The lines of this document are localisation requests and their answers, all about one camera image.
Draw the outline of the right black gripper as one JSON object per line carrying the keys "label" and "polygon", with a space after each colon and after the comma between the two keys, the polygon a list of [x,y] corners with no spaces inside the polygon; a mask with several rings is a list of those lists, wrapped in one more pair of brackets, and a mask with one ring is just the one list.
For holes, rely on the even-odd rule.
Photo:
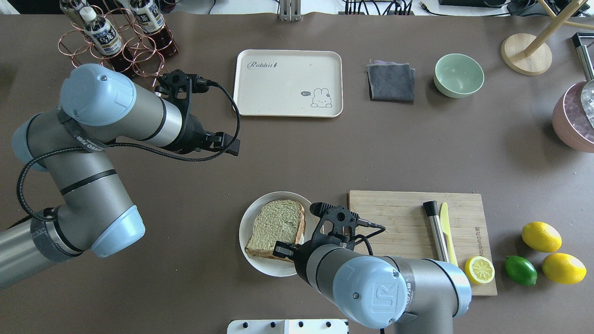
{"label": "right black gripper", "polygon": [[295,265],[304,265],[313,251],[323,245],[337,245],[354,250],[358,213],[344,206],[334,206],[325,202],[312,203],[310,213],[319,218],[310,240],[302,245],[276,241],[273,247],[274,257],[292,259]]}

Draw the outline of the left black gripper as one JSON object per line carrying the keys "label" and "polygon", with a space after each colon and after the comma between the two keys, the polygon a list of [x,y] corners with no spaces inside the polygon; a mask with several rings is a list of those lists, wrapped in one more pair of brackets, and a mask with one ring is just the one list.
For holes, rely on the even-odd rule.
{"label": "left black gripper", "polygon": [[191,95],[206,93],[207,79],[197,74],[186,74],[181,70],[163,74],[157,78],[159,86],[155,92],[167,95],[165,101],[175,106],[181,115],[180,130],[174,140],[162,148],[176,154],[207,150],[239,155],[240,139],[224,132],[208,132],[201,122],[190,114]]}

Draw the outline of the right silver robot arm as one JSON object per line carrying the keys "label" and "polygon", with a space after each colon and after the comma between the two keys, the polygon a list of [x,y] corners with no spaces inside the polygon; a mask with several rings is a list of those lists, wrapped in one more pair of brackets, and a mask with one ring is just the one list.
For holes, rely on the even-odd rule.
{"label": "right silver robot arm", "polygon": [[383,331],[451,334],[453,319],[472,299],[465,273],[448,262],[372,256],[355,252],[356,235],[345,228],[373,224],[344,206],[310,205],[319,217],[304,244],[276,241],[273,254],[294,262],[297,274],[348,319]]}

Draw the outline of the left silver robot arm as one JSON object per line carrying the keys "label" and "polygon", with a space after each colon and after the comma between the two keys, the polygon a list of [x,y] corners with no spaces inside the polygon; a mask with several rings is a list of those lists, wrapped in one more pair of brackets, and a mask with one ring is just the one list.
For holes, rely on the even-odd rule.
{"label": "left silver robot arm", "polygon": [[1,287],[91,250],[108,257],[146,232],[106,150],[130,147],[179,161],[206,150],[209,161],[239,154],[234,135],[206,131],[190,114],[191,95],[221,85],[181,70],[159,76],[155,91],[98,64],[74,69],[55,108],[13,134],[24,162],[16,185],[27,216],[1,233]]}

